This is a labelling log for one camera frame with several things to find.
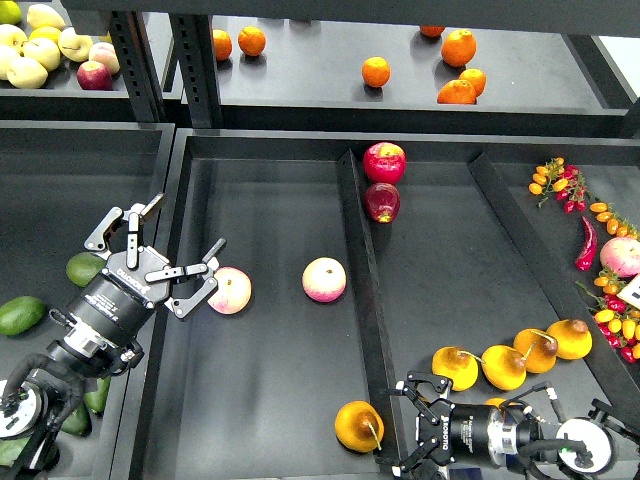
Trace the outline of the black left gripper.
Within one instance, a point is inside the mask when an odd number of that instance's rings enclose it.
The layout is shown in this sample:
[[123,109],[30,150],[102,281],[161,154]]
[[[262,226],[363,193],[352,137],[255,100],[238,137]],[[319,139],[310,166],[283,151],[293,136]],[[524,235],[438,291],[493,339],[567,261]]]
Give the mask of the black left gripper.
[[[112,207],[84,241],[84,248],[105,261],[105,265],[78,296],[65,314],[70,331],[64,337],[73,350],[123,348],[153,314],[164,306],[184,320],[218,289],[215,273],[220,268],[217,255],[226,240],[219,238],[197,264],[166,266],[166,259],[142,244],[143,226],[161,210],[164,194],[147,204],[136,203],[128,210]],[[121,227],[127,230],[125,250],[114,254],[109,241]],[[164,267],[152,271],[152,267]],[[201,284],[188,298],[171,296],[174,285],[197,278]]]

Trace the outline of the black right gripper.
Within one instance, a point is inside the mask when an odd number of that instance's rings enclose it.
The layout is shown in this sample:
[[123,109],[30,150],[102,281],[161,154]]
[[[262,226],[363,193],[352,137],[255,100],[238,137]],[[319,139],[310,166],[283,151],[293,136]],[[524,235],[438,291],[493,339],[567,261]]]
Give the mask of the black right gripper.
[[410,370],[404,380],[382,390],[406,397],[424,417],[424,442],[404,458],[394,459],[379,445],[376,463],[394,478],[444,478],[437,463],[500,463],[502,413],[492,405],[452,404],[453,381],[443,375]]

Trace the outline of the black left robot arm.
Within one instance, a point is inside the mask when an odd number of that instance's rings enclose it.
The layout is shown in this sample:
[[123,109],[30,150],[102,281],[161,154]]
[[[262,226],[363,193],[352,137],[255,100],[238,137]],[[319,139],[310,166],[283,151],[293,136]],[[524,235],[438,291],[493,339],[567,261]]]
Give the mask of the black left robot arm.
[[66,329],[43,353],[24,357],[1,383],[1,437],[24,440],[7,476],[18,479],[52,465],[63,423],[100,378],[122,375],[144,356],[137,334],[160,308],[185,318],[218,289],[220,238],[192,265],[174,266],[142,242],[142,230],[164,196],[129,209],[111,208],[84,242],[103,260],[99,272],[50,318]]

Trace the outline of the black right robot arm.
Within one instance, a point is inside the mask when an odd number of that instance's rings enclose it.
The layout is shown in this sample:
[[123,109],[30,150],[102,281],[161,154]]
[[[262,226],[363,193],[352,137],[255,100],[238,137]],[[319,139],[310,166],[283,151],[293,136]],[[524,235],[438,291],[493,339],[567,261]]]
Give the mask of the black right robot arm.
[[455,466],[501,469],[525,479],[599,479],[617,460],[617,438],[639,441],[639,422],[595,399],[584,416],[564,414],[549,382],[497,405],[451,400],[452,379],[419,371],[389,389],[416,410],[415,449],[381,453],[377,461],[399,479],[448,479]]

